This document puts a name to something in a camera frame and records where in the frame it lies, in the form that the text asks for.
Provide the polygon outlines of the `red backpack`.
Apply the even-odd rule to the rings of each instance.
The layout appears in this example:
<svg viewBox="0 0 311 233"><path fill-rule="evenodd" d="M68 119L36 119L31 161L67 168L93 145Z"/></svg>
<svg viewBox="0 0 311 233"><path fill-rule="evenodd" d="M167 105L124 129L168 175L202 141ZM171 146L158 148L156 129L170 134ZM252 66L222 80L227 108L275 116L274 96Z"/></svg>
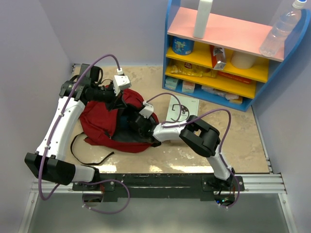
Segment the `red backpack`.
<svg viewBox="0 0 311 233"><path fill-rule="evenodd" d="M90 101L84 111L80 115L80 123L83 132L76 135L71 142L70 152L77 159L73 152L75 140L80 135L85 134L85 142L93 146L105 146L113 151L110 152L99 162L85 163L85 166L99 166L111 155L115 150L139 153L149 147L157 147L161 143L153 139L143 137L142 129L131 128L131 117L143 107L143 97L136 91L126 89L123 93L123 100L127 107L125 109L107 110L104 102Z"/></svg>

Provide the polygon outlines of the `white booklet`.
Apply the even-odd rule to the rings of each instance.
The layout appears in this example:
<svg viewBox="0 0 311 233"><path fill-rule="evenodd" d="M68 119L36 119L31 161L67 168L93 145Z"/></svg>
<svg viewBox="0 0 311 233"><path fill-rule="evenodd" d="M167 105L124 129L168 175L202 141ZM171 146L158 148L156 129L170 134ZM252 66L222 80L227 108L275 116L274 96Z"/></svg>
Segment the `white booklet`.
<svg viewBox="0 0 311 233"><path fill-rule="evenodd" d="M176 96L176 97L179 99L181 103L181 109L176 98L171 97L167 116L166 116L166 121L176 122L180 111L181 111L181 116L178 122L187 120L189 116L191 115L196 115L196 116L198 115L198 108L199 108L198 99L184 97L184 96Z"/></svg>

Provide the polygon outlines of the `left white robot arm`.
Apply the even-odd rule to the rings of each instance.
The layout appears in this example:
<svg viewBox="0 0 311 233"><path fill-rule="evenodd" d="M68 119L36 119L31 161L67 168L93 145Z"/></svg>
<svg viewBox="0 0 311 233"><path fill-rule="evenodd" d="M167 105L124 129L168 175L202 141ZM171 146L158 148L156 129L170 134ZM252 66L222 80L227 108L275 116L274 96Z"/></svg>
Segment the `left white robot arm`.
<svg viewBox="0 0 311 233"><path fill-rule="evenodd" d="M100 172L95 166L65 161L67 146L76 121L88 102L97 100L107 104L110 110L124 106L121 97L131 83L122 68L117 67L110 87L102 89L90 76L96 66L85 64L84 67L83 73L62 84L58 106L47 134L35 153L25 156L25 163L38 179L39 186L43 181L49 181L57 185L83 183L89 190L100 187Z"/></svg>

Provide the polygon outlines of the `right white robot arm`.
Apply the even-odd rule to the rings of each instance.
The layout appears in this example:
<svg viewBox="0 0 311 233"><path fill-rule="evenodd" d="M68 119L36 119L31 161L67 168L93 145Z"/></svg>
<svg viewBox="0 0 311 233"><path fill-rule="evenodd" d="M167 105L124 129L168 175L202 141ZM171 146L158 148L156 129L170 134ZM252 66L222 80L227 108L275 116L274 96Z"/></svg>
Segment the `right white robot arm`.
<svg viewBox="0 0 311 233"><path fill-rule="evenodd" d="M165 141L182 140L196 154L208 160L219 189L227 191L233 186L234 171L222 155L223 140L220 139L220 132L200 117L191 115L178 123L156 124L141 114L132 114L127 121L130 128L153 147Z"/></svg>

